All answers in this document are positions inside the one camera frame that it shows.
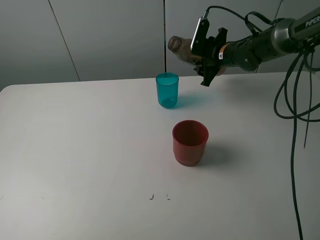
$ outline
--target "cup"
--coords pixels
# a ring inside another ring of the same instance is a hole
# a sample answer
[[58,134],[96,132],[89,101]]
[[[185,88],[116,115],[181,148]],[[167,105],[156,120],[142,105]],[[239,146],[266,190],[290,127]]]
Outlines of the cup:
[[156,92],[159,104],[166,108],[172,108],[178,101],[179,77],[170,72],[159,74],[156,78]]
[[194,120],[181,121],[174,126],[172,136],[175,159],[187,167],[196,165],[204,154],[209,138],[205,125]]

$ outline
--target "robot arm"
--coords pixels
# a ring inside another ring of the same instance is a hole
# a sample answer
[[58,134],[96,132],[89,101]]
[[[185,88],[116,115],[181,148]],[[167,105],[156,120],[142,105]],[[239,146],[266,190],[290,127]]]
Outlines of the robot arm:
[[[270,28],[256,34],[252,28],[254,34],[231,42],[227,42],[228,31],[225,28],[220,28],[216,37],[206,38],[210,25],[207,18],[209,9],[198,21],[189,46],[190,52],[182,53],[201,57],[194,70],[203,76],[201,84],[207,87],[221,68],[240,67],[245,71],[254,71],[263,62],[298,53],[306,41],[320,37],[320,7],[298,20],[279,19]],[[245,22],[248,27],[252,24],[248,21],[248,15]]]

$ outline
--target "sticker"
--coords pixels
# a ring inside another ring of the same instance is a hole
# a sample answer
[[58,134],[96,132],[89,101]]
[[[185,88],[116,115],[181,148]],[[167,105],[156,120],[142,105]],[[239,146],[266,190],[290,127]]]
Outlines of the sticker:
[[223,45],[222,48],[220,49],[220,51],[219,51],[219,60],[224,59],[224,50],[225,50],[225,48],[226,48],[227,45],[228,45],[228,44]]

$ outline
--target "red cup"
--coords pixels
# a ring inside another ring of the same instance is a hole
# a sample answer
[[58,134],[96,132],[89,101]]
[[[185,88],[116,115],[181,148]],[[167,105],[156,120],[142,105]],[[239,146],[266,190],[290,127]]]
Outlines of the red cup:
[[181,121],[174,126],[172,135],[175,159],[187,167],[196,165],[204,154],[209,138],[205,125],[194,120]]

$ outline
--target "white table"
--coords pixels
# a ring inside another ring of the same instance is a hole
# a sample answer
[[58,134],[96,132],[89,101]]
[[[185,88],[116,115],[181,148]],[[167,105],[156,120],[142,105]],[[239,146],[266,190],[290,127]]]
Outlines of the white table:
[[[158,104],[153,78],[5,88],[0,239],[297,240],[293,121],[273,112],[284,76],[223,75],[210,87],[181,77],[175,109]],[[300,82],[305,107],[308,73]],[[313,85],[316,95],[315,77]],[[283,96],[279,109],[289,114]],[[172,129],[186,119],[209,130],[195,167],[172,151]],[[310,124],[305,150],[304,131],[299,123],[296,190],[304,237],[315,240],[320,124]]]

